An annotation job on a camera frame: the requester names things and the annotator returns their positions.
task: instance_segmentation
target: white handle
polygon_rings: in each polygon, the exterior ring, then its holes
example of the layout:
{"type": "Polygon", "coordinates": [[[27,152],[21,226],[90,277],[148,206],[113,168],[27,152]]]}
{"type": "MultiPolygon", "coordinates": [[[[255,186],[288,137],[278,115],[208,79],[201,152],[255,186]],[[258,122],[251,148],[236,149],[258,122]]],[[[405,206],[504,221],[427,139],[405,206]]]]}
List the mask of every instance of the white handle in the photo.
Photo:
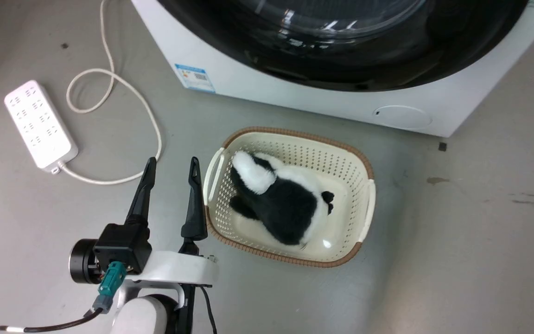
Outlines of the white handle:
{"type": "Polygon", "coordinates": [[[370,191],[369,198],[368,198],[368,209],[366,210],[366,220],[364,222],[364,229],[362,230],[362,233],[360,233],[360,237],[358,238],[358,242],[364,241],[366,239],[366,235],[368,234],[368,230],[370,229],[370,224],[372,223],[372,216],[375,213],[375,205],[376,205],[376,184],[375,180],[370,179],[368,180],[368,188],[370,191]]]}
{"type": "Polygon", "coordinates": [[[218,182],[218,178],[216,177],[215,173],[221,169],[221,166],[224,163],[224,156],[222,155],[222,152],[224,152],[224,148],[220,148],[218,152],[214,154],[214,158],[211,158],[210,165],[207,167],[207,172],[205,173],[205,180],[203,180],[203,201],[205,202],[205,205],[209,205],[210,197],[212,199],[214,197],[214,191],[216,190],[218,182]],[[218,164],[218,167],[220,168],[216,168],[218,158],[220,158],[220,163],[218,164]],[[213,181],[211,192],[209,191],[210,180],[213,181]]]}

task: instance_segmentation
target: white power strip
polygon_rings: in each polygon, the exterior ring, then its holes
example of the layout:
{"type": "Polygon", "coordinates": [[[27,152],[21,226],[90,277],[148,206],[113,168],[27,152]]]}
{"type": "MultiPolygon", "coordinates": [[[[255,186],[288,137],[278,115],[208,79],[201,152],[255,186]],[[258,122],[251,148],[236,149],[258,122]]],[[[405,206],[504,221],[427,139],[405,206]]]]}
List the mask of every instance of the white power strip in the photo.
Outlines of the white power strip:
{"type": "Polygon", "coordinates": [[[34,163],[53,174],[78,154],[46,91],[34,80],[6,96],[6,107],[34,163]]]}

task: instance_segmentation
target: washing machine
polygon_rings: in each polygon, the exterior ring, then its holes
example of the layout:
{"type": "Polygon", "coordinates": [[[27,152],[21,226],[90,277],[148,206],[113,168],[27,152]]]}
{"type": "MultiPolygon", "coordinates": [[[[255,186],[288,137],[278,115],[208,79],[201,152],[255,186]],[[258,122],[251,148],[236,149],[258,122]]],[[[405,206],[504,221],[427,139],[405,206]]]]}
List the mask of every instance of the washing machine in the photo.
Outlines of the washing machine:
{"type": "Polygon", "coordinates": [[[534,41],[534,0],[132,0],[182,85],[449,137],[534,41]]]}

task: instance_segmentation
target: beige plastic basket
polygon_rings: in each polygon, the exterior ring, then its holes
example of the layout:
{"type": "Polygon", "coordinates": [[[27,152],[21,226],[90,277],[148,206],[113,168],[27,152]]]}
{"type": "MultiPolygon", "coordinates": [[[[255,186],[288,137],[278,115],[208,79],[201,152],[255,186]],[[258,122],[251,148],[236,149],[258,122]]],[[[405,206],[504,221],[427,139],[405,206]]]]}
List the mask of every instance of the beige plastic basket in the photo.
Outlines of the beige plastic basket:
{"type": "Polygon", "coordinates": [[[349,261],[368,233],[375,208],[372,167],[352,146],[316,135],[253,127],[228,138],[211,159],[203,184],[208,230],[218,240],[260,256],[321,268],[349,261]],[[265,227],[233,212],[236,194],[229,177],[232,156],[239,150],[262,152],[288,165],[312,169],[324,189],[335,194],[328,222],[304,249],[278,243],[265,227]]]}

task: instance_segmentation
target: gray connector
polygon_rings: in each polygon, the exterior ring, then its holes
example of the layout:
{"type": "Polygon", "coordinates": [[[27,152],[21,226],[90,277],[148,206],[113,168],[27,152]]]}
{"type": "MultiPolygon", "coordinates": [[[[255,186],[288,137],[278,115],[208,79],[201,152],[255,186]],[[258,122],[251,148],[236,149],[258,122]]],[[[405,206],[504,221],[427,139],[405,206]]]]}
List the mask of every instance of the gray connector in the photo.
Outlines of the gray connector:
{"type": "Polygon", "coordinates": [[[113,306],[113,298],[111,296],[98,295],[92,304],[92,309],[102,308],[102,314],[105,315],[113,306]]]}

